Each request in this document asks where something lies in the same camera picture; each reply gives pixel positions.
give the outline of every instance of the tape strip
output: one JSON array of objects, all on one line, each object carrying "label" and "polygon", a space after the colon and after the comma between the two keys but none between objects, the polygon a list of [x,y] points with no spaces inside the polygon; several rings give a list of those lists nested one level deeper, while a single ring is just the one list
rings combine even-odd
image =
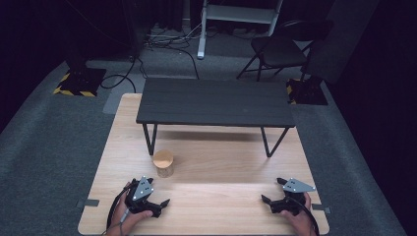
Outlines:
[{"label": "tape strip", "polygon": [[77,201],[77,208],[84,208],[85,206],[88,207],[98,207],[99,200],[78,200]]},{"label": "tape strip", "polygon": [[330,207],[324,207],[323,205],[312,204],[312,209],[313,210],[323,210],[326,214],[331,213]]}]

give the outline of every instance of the metal stand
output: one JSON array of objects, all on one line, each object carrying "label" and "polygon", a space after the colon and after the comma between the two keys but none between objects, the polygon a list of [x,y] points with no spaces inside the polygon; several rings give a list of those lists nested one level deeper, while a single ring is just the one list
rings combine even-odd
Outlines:
[{"label": "metal stand", "polygon": [[278,19],[279,10],[281,9],[282,1],[283,0],[277,1],[275,9],[256,9],[210,5],[208,4],[208,1],[205,0],[203,4],[202,33],[200,35],[200,44],[197,58],[205,58],[207,20],[268,24],[268,35],[272,35],[273,30],[275,29],[276,20]]},{"label": "metal stand", "polygon": [[285,128],[284,132],[282,132],[281,136],[279,137],[279,139],[276,142],[275,146],[273,147],[272,151],[269,152],[268,142],[267,142],[267,135],[265,134],[264,127],[261,127],[262,138],[264,140],[265,151],[267,152],[267,157],[271,157],[273,155],[273,153],[276,151],[276,149],[278,148],[278,146],[281,143],[281,141],[284,139],[284,137],[285,137],[286,133],[288,132],[288,130],[289,130],[289,128]]}]

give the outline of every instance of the black cable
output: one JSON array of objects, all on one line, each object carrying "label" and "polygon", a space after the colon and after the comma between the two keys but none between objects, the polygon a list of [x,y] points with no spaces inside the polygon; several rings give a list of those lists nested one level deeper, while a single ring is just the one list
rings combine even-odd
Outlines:
[{"label": "black cable", "polygon": [[163,34],[163,33],[165,33],[166,32],[166,29],[162,29],[162,31],[161,32],[156,32],[156,31],[153,31],[154,29],[150,29],[150,33],[152,33],[152,34],[154,34],[154,33],[156,33],[156,35],[161,35],[161,34]]},{"label": "black cable", "polygon": [[123,222],[120,222],[120,236],[123,236],[124,234],[123,234],[123,228],[122,228],[122,225],[123,225]]},{"label": "black cable", "polygon": [[129,186],[124,187],[124,188],[123,188],[123,190],[122,190],[122,192],[120,192],[120,194],[119,194],[118,196],[116,196],[116,198],[114,198],[113,204],[111,205],[110,211],[108,212],[108,216],[107,216],[107,224],[106,224],[106,228],[107,228],[107,229],[106,229],[106,231],[107,231],[108,229],[110,229],[110,225],[111,225],[111,218],[113,217],[114,209],[116,209],[116,206],[117,206],[117,203],[118,203],[118,202],[119,202],[119,200],[120,200],[120,197],[122,197],[122,195],[123,195],[126,191],[130,190],[130,189],[132,188],[132,186],[133,186],[133,184],[131,183]]},{"label": "black cable", "polygon": [[200,27],[201,27],[200,25],[196,26],[188,34],[186,34],[185,31],[184,31],[184,28],[182,28],[183,35],[180,35],[180,36],[172,36],[169,39],[155,40],[158,36],[160,36],[162,34],[162,32],[161,33],[157,33],[156,36],[154,36],[152,39],[150,39],[148,41],[148,47],[151,49],[151,47],[153,45],[158,45],[158,47],[167,47],[167,46],[170,46],[170,45],[173,45],[173,44],[175,44],[175,45],[181,45],[181,44],[186,43],[185,46],[176,47],[176,48],[187,48],[187,47],[190,46],[189,41],[191,39],[194,39],[194,35],[196,34],[195,33],[195,30],[198,29],[198,28],[200,28]]},{"label": "black cable", "polygon": [[139,57],[137,59],[138,61],[141,62],[141,66],[139,67],[139,70],[142,72],[142,76],[144,77],[144,79],[147,79],[148,75],[147,75],[147,72],[145,72],[144,62]]},{"label": "black cable", "polygon": [[[209,35],[209,31],[211,31],[211,30],[213,30],[214,31],[214,34],[213,35]],[[213,28],[213,27],[211,27],[211,28],[207,28],[206,29],[206,37],[215,37],[216,35],[218,35],[218,29],[217,28]]]},{"label": "black cable", "polygon": [[199,72],[197,71],[197,67],[196,67],[196,61],[194,60],[193,56],[188,51],[182,50],[180,48],[174,48],[174,47],[166,47],[166,49],[177,50],[177,51],[182,51],[182,52],[187,53],[190,56],[191,60],[193,61],[194,71],[196,72],[197,80],[200,79]]},{"label": "black cable", "polygon": [[[100,84],[100,86],[102,87],[102,88],[104,88],[104,89],[114,89],[114,88],[116,88],[117,86],[119,86],[123,81],[125,81],[125,80],[128,80],[131,84],[132,84],[132,87],[133,87],[133,90],[134,90],[134,93],[136,93],[136,87],[135,87],[135,84],[132,82],[132,80],[131,79],[129,79],[128,78],[128,76],[129,76],[129,74],[131,73],[131,71],[132,71],[132,69],[133,69],[133,67],[135,66],[135,61],[136,60],[133,60],[133,62],[132,62],[132,66],[130,67],[130,69],[129,69],[129,71],[126,73],[126,75],[111,75],[111,76],[108,76],[108,77],[104,77],[103,79],[102,79],[102,81],[101,81],[101,84]],[[108,80],[108,79],[110,79],[110,78],[114,78],[114,77],[122,77],[122,80],[120,80],[116,85],[114,85],[114,86],[111,86],[111,87],[106,87],[103,83],[104,83],[104,81],[106,81],[106,80]]]},{"label": "black cable", "polygon": [[107,33],[105,33],[103,30],[101,30],[101,29],[99,29],[95,24],[93,24],[86,16],[84,16],[84,14],[83,13],[81,13],[80,12],[80,10],[78,10],[70,1],[68,1],[68,0],[65,0],[66,2],[67,2],[67,4],[68,5],[70,5],[70,7],[72,8],[72,9],[74,9],[74,11],[76,11],[87,23],[89,23],[89,25],[90,26],[92,26],[95,30],[97,30],[98,32],[100,32],[101,34],[103,34],[104,36],[106,36],[107,38],[109,38],[109,39],[111,39],[111,40],[113,40],[113,41],[115,41],[115,42],[117,42],[117,43],[119,43],[119,44],[121,44],[121,45],[124,45],[124,46],[126,46],[126,47],[131,47],[130,45],[128,45],[127,43],[124,43],[124,42],[122,42],[122,41],[119,41],[119,40],[117,40],[116,38],[114,38],[114,37],[112,37],[112,36],[110,36],[110,35],[108,35]]},{"label": "black cable", "polygon": [[235,36],[235,37],[237,37],[237,38],[240,38],[240,39],[245,39],[245,40],[252,40],[252,39],[254,39],[254,37],[256,37],[256,35],[258,35],[258,34],[255,32],[255,33],[252,33],[252,35],[251,35],[251,36],[249,36],[249,37],[240,36],[240,35],[247,35],[247,34],[248,34],[247,32],[244,32],[244,33],[232,33],[232,35],[233,35],[233,36]]},{"label": "black cable", "polygon": [[109,227],[109,228],[107,228],[106,230],[104,230],[104,232],[102,232],[100,235],[101,235],[101,236],[105,235],[105,234],[107,233],[107,231],[108,231],[108,230],[110,230],[110,229],[112,229],[112,228],[114,228],[114,227],[117,227],[117,226],[119,226],[119,225],[121,226],[121,225],[122,225],[122,223],[120,223],[120,222],[119,222],[119,223],[117,223],[117,224],[115,224],[115,225],[112,225],[111,227]]},{"label": "black cable", "polygon": [[313,226],[314,226],[314,230],[316,232],[316,235],[319,236],[319,225],[317,224],[316,219],[313,217],[312,213],[306,208],[306,206],[302,205],[300,202],[296,201],[295,199],[291,198],[291,197],[285,197],[287,200],[295,203],[296,205],[298,205],[299,207],[301,207],[301,209],[303,209],[307,215],[310,217],[310,219],[313,222]]}]

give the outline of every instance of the vr controller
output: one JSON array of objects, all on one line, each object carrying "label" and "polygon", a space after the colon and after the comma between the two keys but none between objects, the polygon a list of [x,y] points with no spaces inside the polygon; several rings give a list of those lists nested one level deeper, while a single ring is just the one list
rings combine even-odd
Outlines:
[{"label": "vr controller", "polygon": [[293,178],[288,181],[277,178],[276,181],[282,185],[282,189],[284,190],[285,197],[283,200],[271,201],[269,198],[261,195],[263,202],[270,206],[272,213],[280,213],[283,210],[288,210],[293,215],[297,215],[301,208],[294,201],[304,205],[306,203],[304,193],[316,190],[314,187]]},{"label": "vr controller", "polygon": [[152,181],[152,178],[147,179],[145,176],[140,181],[132,180],[131,188],[125,201],[131,213],[151,210],[153,212],[152,217],[158,218],[162,214],[162,209],[168,206],[169,199],[160,205],[148,201],[148,197],[153,192]]}]

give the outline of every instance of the wooden surface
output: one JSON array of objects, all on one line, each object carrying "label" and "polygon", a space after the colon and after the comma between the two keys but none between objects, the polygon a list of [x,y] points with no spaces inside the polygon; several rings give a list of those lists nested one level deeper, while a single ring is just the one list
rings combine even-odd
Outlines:
[{"label": "wooden surface", "polygon": [[292,128],[289,106],[285,83],[152,79],[137,122]]},{"label": "wooden surface", "polygon": [[[158,126],[157,150],[174,155],[174,174],[160,178],[148,154],[142,125],[136,124],[140,94],[124,94],[103,151],[79,224],[85,235],[101,234],[114,198],[128,181],[153,178],[150,202],[170,199],[159,218],[141,221],[135,235],[282,235],[293,234],[279,214],[272,214],[261,195],[281,200],[276,177],[291,177],[315,186],[297,129],[290,129],[271,158],[259,128]],[[275,141],[280,128],[266,129]],[[318,192],[310,193],[320,204]],[[328,222],[321,210],[312,214],[322,234]]]}]

